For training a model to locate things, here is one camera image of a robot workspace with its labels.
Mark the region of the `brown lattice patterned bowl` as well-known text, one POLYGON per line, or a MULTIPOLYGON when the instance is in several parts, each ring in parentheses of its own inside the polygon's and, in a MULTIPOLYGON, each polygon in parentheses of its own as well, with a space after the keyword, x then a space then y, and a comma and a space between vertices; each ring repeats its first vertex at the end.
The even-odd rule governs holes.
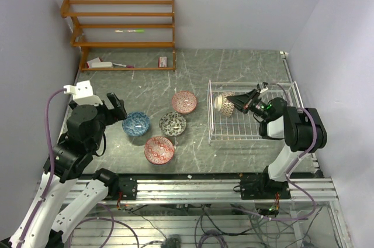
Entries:
POLYGON ((232 104, 227 97, 233 96, 233 92, 225 92, 219 94, 214 99, 214 109, 226 117, 230 117, 234 111, 234 104, 232 104))

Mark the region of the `blue patterned bowl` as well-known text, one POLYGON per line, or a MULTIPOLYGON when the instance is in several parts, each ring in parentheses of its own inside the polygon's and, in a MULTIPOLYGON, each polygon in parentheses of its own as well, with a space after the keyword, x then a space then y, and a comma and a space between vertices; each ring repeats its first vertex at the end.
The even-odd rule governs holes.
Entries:
POLYGON ((150 127, 150 118, 143 112, 131 112, 122 122, 122 129, 129 136, 142 136, 150 127))

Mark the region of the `pink floral patterned bowl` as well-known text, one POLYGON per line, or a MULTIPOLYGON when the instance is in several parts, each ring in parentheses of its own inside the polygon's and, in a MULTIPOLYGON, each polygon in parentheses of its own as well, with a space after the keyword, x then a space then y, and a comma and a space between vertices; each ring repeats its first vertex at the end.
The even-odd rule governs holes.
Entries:
POLYGON ((171 99, 173 109, 181 114, 189 114, 196 109, 198 100, 196 96, 189 91, 177 92, 171 99))

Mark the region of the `black white leaf bowl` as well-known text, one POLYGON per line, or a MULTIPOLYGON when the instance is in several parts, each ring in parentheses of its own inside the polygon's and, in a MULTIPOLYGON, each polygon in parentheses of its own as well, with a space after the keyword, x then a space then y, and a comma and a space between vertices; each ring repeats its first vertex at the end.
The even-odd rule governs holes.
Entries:
POLYGON ((177 112, 168 112, 161 117, 159 127, 165 135, 176 137, 185 131, 186 119, 177 112))

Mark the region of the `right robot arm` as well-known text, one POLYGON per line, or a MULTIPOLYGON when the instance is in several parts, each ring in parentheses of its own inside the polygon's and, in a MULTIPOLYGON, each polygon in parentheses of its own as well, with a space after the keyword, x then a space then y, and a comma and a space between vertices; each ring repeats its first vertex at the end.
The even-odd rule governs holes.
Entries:
POLYGON ((288 199, 291 173, 308 154, 325 147, 327 131, 317 109, 290 106, 281 97, 264 103, 260 95, 260 90, 254 89, 246 94, 230 95, 227 100, 238 111, 252 112, 255 118, 261 118, 258 129, 261 138, 283 140, 285 146, 255 180, 241 180, 234 190, 244 200, 288 199))

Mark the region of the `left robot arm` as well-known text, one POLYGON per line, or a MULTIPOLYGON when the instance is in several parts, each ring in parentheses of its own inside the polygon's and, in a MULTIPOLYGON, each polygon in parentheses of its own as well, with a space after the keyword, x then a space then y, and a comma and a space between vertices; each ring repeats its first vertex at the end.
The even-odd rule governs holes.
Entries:
POLYGON ((93 174, 78 197, 61 207, 97 155, 100 144, 106 143, 106 127, 127 117, 122 100, 114 93, 108 93, 107 98, 111 109, 99 98, 92 104, 76 99, 70 102, 72 114, 67 119, 67 131, 55 146, 49 146, 37 194, 16 232, 1 240, 1 247, 63 247, 99 201, 117 197, 119 176, 102 168, 93 174))

